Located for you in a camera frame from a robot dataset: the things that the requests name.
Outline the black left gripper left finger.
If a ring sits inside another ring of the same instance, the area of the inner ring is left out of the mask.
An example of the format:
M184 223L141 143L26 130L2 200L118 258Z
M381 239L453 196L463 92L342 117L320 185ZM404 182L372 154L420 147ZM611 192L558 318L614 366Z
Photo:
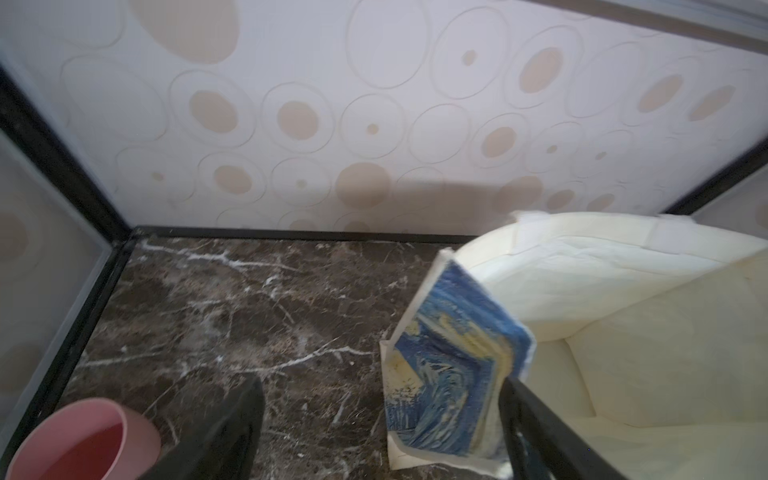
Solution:
M142 475L145 480L248 479L265 412L259 377L251 376L192 433Z

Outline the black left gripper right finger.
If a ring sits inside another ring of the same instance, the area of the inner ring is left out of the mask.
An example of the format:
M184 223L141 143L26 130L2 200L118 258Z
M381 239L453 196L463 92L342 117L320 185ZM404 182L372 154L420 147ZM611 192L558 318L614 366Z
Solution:
M514 479L625 479L520 380L504 379L498 407Z

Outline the cream Starry Night tote bag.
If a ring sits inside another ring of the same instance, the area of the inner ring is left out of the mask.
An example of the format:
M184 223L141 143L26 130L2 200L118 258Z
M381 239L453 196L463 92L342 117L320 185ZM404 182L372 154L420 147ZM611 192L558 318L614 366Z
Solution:
M441 250L380 345L389 464L499 479L518 380L628 479L767 475L767 243L681 216L520 212Z

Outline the pink plastic cup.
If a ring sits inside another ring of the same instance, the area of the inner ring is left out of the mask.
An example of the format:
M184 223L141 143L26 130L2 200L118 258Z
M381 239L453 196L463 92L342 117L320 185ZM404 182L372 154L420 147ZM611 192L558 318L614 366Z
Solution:
M8 479L137 479L158 460L157 428L106 398L71 403L44 420L10 461Z

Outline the black corner frame post right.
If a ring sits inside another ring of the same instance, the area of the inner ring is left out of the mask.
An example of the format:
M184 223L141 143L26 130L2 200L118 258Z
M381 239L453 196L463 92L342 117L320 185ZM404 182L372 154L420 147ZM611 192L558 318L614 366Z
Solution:
M673 203L663 213L690 216L738 186L742 181L766 165L767 138L764 138L761 142Z

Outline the black corner frame post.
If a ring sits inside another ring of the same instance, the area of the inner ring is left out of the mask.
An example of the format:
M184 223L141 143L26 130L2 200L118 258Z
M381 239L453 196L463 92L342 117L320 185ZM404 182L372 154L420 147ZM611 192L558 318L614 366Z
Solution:
M766 165L767 138L764 138L761 142L673 203L663 213L690 216L738 186L742 181Z
M5 69L1 70L1 129L105 240L130 239L131 227Z

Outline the black corner frame post left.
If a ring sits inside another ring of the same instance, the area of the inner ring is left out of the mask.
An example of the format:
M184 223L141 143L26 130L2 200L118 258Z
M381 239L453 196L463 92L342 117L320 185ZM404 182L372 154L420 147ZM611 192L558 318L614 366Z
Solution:
M1 70L1 129L105 240L130 239L131 227L5 69Z

